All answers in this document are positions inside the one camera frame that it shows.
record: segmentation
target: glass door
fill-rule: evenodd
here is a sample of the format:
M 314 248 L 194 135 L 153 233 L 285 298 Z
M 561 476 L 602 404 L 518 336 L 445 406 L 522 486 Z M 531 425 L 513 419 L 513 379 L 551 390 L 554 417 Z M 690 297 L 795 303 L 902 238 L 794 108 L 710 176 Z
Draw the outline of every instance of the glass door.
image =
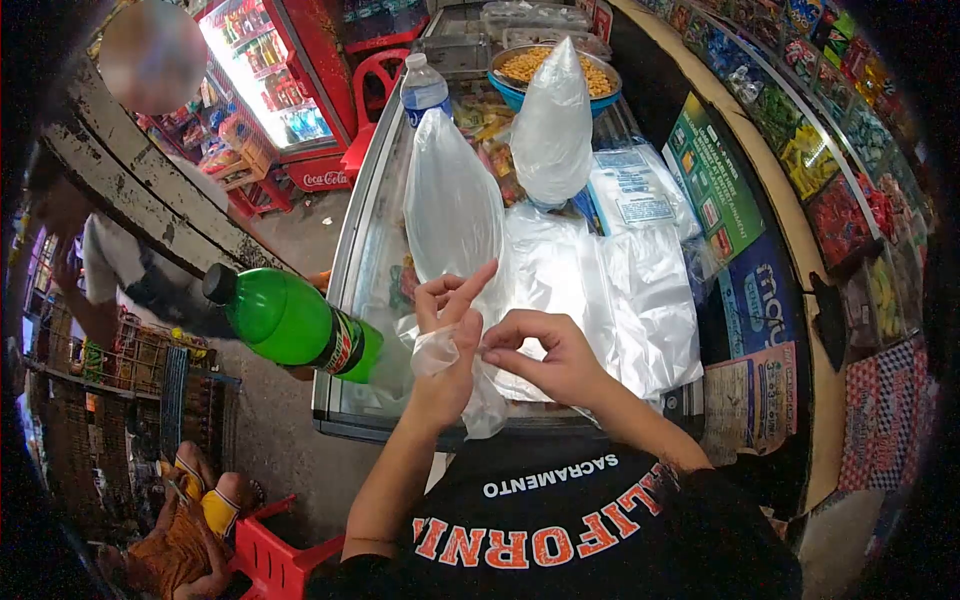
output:
M 285 155 L 332 138 L 313 98 L 290 73 L 296 57 L 280 37 L 263 0 L 227 0 L 200 20 L 210 53 Z

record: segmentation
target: coca-cola logo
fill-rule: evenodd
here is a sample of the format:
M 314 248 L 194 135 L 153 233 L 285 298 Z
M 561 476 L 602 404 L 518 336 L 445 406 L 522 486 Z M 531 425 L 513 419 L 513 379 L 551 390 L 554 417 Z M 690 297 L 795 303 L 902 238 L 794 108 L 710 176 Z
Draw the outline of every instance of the coca-cola logo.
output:
M 314 185 L 338 185 L 345 184 L 347 181 L 347 174 L 343 171 L 327 171 L 323 175 L 304 175 L 303 176 L 303 185 L 305 187 L 312 187 Z

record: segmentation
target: knee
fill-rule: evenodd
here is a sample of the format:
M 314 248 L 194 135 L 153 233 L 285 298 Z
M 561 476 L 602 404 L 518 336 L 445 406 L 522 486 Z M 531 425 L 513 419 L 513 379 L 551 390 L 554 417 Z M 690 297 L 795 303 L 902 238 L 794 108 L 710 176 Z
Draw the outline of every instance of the knee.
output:
M 180 446 L 177 448 L 177 456 L 184 461 L 199 458 L 201 456 L 200 447 L 189 440 L 180 442 Z
M 246 488 L 247 477 L 240 473 L 224 473 L 217 480 L 217 491 L 230 499 L 239 498 Z

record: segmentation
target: metal bowl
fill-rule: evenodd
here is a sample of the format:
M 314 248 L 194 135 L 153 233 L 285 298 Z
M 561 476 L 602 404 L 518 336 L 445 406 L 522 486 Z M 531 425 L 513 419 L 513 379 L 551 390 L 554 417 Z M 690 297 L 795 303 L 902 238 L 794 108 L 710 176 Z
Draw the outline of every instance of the metal bowl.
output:
M 519 85 L 516 85 L 515 79 L 508 78 L 508 77 L 501 77 L 497 75 L 496 72 L 500 70 L 500 67 L 502 67 L 503 63 L 506 62 L 507 60 L 510 60 L 515 56 L 525 54 L 531 48 L 539 48 L 539 47 L 553 48 L 554 44 L 525 44 L 523 46 L 516 46 L 514 48 L 508 48 L 507 50 L 498 52 L 496 55 L 493 56 L 493 59 L 490 61 L 491 75 L 498 82 L 506 85 L 513 91 L 518 91 L 523 94 L 527 93 L 526 86 L 521 87 Z M 578 55 L 589 60 L 593 64 L 593 66 L 603 71 L 604 75 L 607 76 L 607 80 L 610 81 L 610 85 L 612 88 L 611 92 L 609 94 L 604 94 L 603 96 L 595 96 L 595 97 L 591 96 L 590 97 L 591 102 L 595 102 L 597 100 L 603 100 L 604 98 L 610 98 L 611 96 L 614 96 L 620 93 L 620 88 L 623 87 L 623 82 L 620 80 L 620 74 L 616 72 L 616 69 L 606 64 L 602 60 L 596 58 L 593 54 L 588 54 L 586 52 L 581 52 L 579 50 L 577 50 L 576 52 Z

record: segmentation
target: yellow shorts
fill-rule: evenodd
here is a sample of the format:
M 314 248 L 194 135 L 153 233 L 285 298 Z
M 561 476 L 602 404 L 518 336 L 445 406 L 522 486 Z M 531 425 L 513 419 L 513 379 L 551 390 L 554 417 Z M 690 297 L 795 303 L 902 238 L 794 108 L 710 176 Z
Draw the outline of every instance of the yellow shorts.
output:
M 233 531 L 233 524 L 240 513 L 240 507 L 224 498 L 217 490 L 205 492 L 204 480 L 200 474 L 177 457 L 174 466 L 186 471 L 186 489 L 184 493 L 204 507 L 206 526 L 215 535 L 225 538 Z

